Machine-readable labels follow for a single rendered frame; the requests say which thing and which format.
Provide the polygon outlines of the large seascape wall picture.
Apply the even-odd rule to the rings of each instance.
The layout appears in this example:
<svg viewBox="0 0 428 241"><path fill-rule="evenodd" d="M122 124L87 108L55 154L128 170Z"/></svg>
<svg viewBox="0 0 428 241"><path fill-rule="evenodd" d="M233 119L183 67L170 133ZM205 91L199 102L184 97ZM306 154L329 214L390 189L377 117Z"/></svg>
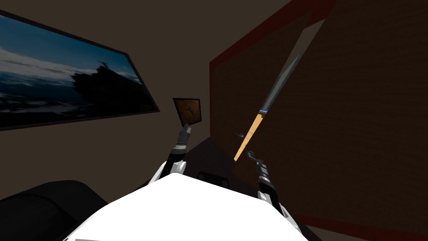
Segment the large seascape wall picture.
<svg viewBox="0 0 428 241"><path fill-rule="evenodd" d="M0 131L157 112L127 53L0 10Z"/></svg>

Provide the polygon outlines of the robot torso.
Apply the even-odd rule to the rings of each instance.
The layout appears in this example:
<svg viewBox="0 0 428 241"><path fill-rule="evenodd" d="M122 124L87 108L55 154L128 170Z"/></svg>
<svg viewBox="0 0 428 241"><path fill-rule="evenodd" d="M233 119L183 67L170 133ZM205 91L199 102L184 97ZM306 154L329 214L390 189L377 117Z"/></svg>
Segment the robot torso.
<svg viewBox="0 0 428 241"><path fill-rule="evenodd" d="M96 211L67 241L308 241L271 204L173 173Z"/></svg>

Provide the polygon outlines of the small orange wall picture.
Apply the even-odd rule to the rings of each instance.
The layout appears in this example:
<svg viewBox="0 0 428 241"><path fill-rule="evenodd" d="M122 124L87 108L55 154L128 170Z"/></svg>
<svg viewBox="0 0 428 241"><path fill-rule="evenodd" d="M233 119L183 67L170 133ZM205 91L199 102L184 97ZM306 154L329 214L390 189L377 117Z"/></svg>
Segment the small orange wall picture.
<svg viewBox="0 0 428 241"><path fill-rule="evenodd" d="M200 99L173 98L182 127L202 121Z"/></svg>

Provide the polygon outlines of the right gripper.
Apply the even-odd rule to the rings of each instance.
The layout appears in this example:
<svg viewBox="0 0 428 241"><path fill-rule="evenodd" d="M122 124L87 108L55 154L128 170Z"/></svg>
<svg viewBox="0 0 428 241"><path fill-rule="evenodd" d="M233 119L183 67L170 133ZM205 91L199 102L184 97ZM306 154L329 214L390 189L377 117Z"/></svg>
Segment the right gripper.
<svg viewBox="0 0 428 241"><path fill-rule="evenodd" d="M267 166L263 163L263 160L258 159L256 161L256 172L258 174L259 182L270 182L270 176L268 174Z"/></svg>

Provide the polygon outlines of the brown door leaf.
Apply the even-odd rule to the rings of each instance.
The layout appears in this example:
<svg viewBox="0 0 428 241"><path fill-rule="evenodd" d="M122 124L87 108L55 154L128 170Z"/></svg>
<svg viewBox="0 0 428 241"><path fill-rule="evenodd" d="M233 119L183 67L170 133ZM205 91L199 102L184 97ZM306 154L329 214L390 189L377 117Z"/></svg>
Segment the brown door leaf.
<svg viewBox="0 0 428 241"><path fill-rule="evenodd" d="M337 0L247 150L291 213L428 241L428 0Z"/></svg>
<svg viewBox="0 0 428 241"><path fill-rule="evenodd" d="M212 71L211 139L230 160L284 67L310 14L260 39Z"/></svg>

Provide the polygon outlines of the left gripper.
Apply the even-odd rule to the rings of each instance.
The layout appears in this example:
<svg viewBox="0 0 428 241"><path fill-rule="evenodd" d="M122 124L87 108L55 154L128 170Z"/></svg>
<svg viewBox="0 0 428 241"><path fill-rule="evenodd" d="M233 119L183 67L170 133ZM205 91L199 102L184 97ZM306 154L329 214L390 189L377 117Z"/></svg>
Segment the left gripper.
<svg viewBox="0 0 428 241"><path fill-rule="evenodd" d="M188 141L190 138L191 133L191 127L189 127L189 124L185 124L182 130L179 133L178 136L178 145L179 146L186 146L188 145Z"/></svg>

